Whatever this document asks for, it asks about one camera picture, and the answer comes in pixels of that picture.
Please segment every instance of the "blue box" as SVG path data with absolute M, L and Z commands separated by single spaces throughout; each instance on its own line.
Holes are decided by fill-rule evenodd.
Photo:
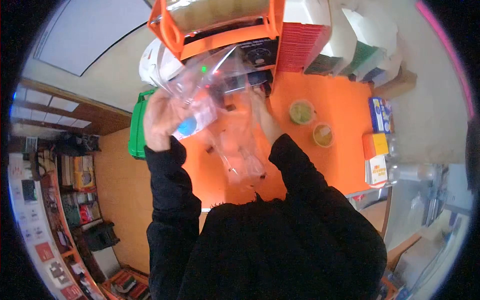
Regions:
M 391 133 L 392 107 L 384 99 L 371 97 L 368 99 L 370 117 L 374 133 Z

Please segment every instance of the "pink edge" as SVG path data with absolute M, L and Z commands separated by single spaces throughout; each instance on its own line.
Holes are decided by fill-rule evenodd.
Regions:
M 467 82 L 467 78 L 465 77 L 465 71 L 462 67 L 462 63 L 460 62 L 460 59 L 458 58 L 458 55 L 456 54 L 455 49 L 452 46 L 452 43 L 448 39 L 448 36 L 446 35 L 445 31 L 440 26 L 437 19 L 434 17 L 434 15 L 429 10 L 429 8 L 422 1 L 418 1 L 415 4 L 415 6 L 423 15 L 423 17 L 427 20 L 427 22 L 430 23 L 430 26 L 437 33 L 438 37 L 440 38 L 440 41 L 445 46 L 448 56 L 450 57 L 450 60 L 453 62 L 453 65 L 455 67 L 457 77 L 459 78 L 460 83 L 462 84 L 463 93 L 465 95 L 465 101 L 467 103 L 468 114 L 470 118 L 472 118 L 474 115 L 474 110 L 472 105 L 472 94 Z

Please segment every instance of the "person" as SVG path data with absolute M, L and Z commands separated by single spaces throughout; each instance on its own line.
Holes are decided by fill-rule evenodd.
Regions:
M 257 196 L 214 207 L 201 234 L 201 201 L 182 168 L 186 150 L 171 136 L 188 110 L 160 90 L 149 100 L 152 299 L 370 299 L 386 267 L 382 238 L 281 131 L 262 91 L 250 93 L 272 145 L 269 160 L 287 188 L 285 200 Z

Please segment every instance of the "poster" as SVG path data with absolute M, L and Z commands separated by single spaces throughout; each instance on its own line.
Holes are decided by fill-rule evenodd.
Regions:
M 46 262 L 47 260 L 54 258 L 52 249 L 50 248 L 50 245 L 48 244 L 48 242 L 44 242 L 39 245 L 36 245 L 35 250 L 38 253 L 40 260 L 43 263 Z
M 65 296 L 65 298 L 67 300 L 75 300 L 75 299 L 79 298 L 80 296 L 82 296 L 82 291 L 75 284 L 64 288 L 60 292 L 62 293 L 63 296 Z

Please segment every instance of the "hand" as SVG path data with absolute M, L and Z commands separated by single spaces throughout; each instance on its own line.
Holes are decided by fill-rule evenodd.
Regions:
M 170 149 L 170 136 L 190 115 L 188 106 L 178 98 L 170 98 L 158 89 L 148 100 L 144 114 L 144 136 L 147 147 L 155 152 Z
M 260 123 L 261 115 L 270 114 L 266 106 L 265 92 L 258 86 L 254 86 L 249 91 L 252 99 L 252 113 Z
M 265 93 L 256 86 L 250 90 L 250 98 L 252 99 L 252 113 L 264 131 L 265 137 L 273 145 L 284 132 L 274 117 L 268 112 Z

